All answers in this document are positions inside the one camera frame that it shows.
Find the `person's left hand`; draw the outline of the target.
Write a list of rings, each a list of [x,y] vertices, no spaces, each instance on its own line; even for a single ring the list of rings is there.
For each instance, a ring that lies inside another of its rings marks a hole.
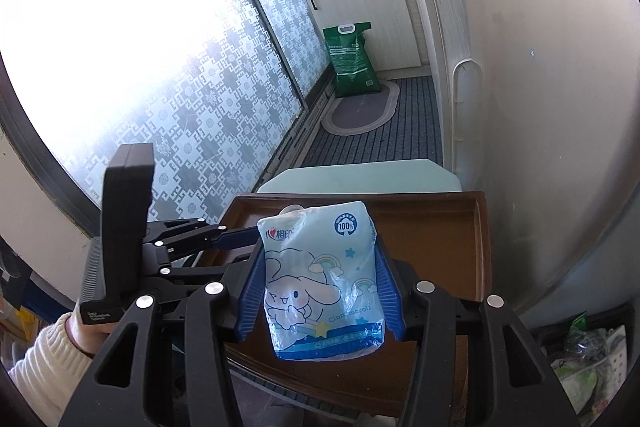
[[[89,358],[93,358],[103,346],[106,338],[116,329],[116,323],[85,324],[75,309],[65,320],[65,332],[73,345]]]

